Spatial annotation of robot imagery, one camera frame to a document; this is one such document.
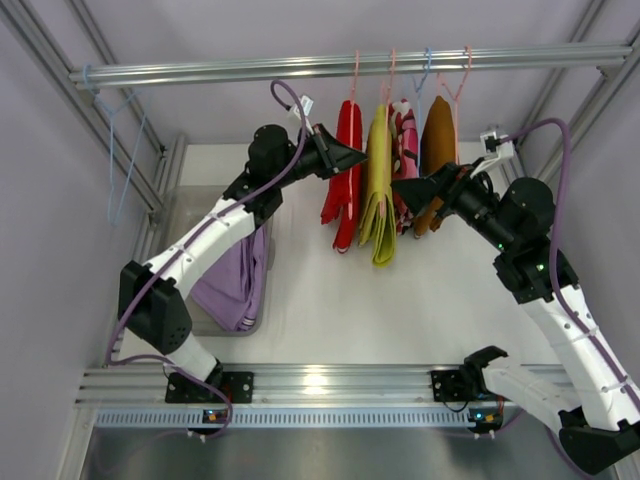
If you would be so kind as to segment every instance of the clothes rail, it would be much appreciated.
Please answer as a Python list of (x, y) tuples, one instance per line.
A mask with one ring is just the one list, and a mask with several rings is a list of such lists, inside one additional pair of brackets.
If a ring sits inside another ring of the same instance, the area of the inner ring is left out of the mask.
[[(557, 67), (618, 66), (632, 53), (620, 43), (566, 43), (510, 48), (474, 48), (473, 70), (503, 70)], [(396, 73), (424, 71), (426, 54), (399, 53)], [(433, 51), (431, 72), (457, 72), (467, 67), (464, 49)], [(360, 55), (360, 75), (384, 75), (391, 63), (390, 53)], [(346, 77), (353, 74), (355, 55), (290, 57), (252, 60), (217, 60), (203, 63), (159, 65), (104, 65), (91, 67), (87, 74), (94, 88), (123, 88), (196, 83), (246, 82), (311, 77)], [(78, 89), (85, 88), (82, 69), (69, 75)]]

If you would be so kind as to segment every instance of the gray floor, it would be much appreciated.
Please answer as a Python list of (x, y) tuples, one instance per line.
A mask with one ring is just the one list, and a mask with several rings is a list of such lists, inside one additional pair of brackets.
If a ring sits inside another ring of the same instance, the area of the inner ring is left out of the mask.
[[(126, 455), (149, 430), (101, 430), (83, 480), (577, 479), (540, 423), (524, 417), (495, 441), (432, 429), (235, 430), (206, 444), (177, 434)], [(121, 463), (108, 476), (103, 468)], [(605, 472), (598, 479), (616, 478)]]

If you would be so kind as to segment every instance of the perforated metal strip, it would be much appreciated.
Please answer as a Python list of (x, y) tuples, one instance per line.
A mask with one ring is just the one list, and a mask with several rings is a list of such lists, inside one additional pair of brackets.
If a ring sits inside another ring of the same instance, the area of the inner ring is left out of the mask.
[[(211, 428), (206, 409), (109, 408), (98, 414), (96, 427), (104, 428)], [(446, 408), (260, 408), (238, 409), (231, 428), (366, 428), (468, 427), (468, 409)]]

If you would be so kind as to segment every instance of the red garment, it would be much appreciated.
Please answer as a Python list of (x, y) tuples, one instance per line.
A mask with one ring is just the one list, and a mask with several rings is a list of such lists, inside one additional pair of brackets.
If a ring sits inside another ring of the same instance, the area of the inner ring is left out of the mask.
[[(351, 110), (353, 105), (353, 135), (351, 133)], [(338, 117), (338, 141), (356, 150), (362, 151), (362, 112), (357, 103), (349, 100), (343, 102)], [(342, 213), (340, 226), (333, 248), (340, 253), (345, 253), (351, 246), (351, 241), (356, 233), (360, 218), (360, 179), (362, 177), (362, 165), (356, 165), (346, 172), (339, 173), (329, 179), (329, 192), (324, 202), (322, 213), (322, 225), (335, 220)]]

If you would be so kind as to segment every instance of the yellow garment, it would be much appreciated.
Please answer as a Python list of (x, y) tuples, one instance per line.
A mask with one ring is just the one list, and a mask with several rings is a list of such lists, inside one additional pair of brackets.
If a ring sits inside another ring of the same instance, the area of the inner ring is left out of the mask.
[[(429, 109), (427, 122), (422, 132), (420, 151), (422, 156), (421, 176), (429, 175), (440, 169), (445, 163), (456, 161), (456, 134), (453, 128), (451, 107), (441, 96), (437, 96)], [(435, 198), (427, 211), (416, 218), (414, 233), (421, 237), (431, 228), (435, 232), (440, 228), (441, 218), (435, 214), (442, 206), (442, 200)]]
[(391, 193), (391, 132), (384, 105), (378, 106), (371, 123), (367, 156), (359, 243), (362, 246), (373, 238), (372, 262), (376, 267), (386, 267), (396, 251), (396, 221)]

